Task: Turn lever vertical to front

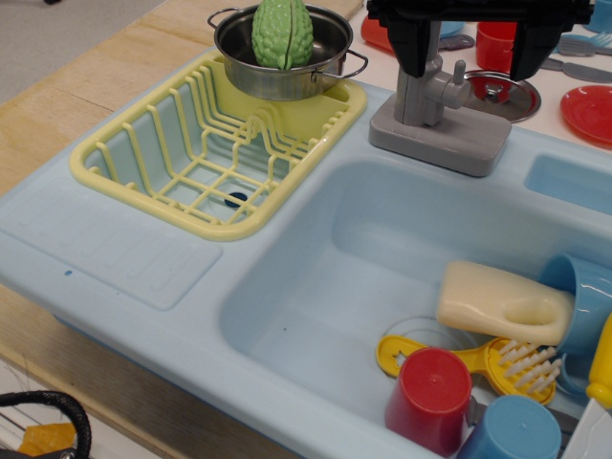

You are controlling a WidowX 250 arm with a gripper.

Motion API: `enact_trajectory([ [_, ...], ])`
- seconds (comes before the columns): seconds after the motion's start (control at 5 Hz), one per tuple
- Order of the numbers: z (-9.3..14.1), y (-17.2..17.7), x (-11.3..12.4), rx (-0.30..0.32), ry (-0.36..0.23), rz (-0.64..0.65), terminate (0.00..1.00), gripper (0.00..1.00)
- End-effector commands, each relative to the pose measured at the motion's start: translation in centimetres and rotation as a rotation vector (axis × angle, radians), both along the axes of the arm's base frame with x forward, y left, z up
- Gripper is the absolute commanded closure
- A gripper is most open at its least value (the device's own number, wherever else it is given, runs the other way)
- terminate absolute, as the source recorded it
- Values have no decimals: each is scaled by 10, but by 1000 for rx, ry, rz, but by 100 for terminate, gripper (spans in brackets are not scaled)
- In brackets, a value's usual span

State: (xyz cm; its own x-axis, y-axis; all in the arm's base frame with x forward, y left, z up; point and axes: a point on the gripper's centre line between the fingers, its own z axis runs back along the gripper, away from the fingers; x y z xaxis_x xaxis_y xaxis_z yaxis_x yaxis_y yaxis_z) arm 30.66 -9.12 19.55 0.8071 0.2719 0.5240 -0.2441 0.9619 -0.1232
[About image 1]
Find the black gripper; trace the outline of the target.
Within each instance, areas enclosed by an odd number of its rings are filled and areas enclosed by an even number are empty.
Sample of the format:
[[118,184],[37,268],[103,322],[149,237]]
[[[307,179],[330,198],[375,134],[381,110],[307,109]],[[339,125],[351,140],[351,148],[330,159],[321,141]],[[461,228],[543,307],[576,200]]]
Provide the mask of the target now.
[[402,70],[411,77],[425,74],[430,43],[429,21],[519,21],[516,24],[510,78],[533,77],[557,45],[560,25],[586,24],[594,1],[368,1],[371,18],[387,20],[387,36]]

